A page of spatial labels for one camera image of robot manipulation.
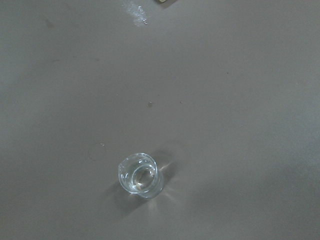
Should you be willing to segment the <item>clear glass measuring cup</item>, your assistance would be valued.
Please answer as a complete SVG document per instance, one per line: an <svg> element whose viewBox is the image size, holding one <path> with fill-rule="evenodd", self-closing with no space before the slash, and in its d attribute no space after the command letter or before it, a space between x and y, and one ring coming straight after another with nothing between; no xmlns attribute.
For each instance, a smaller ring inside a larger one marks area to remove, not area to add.
<svg viewBox="0 0 320 240"><path fill-rule="evenodd" d="M134 153L118 165L118 180L128 193L155 198L164 188L164 177L155 160L146 153Z"/></svg>

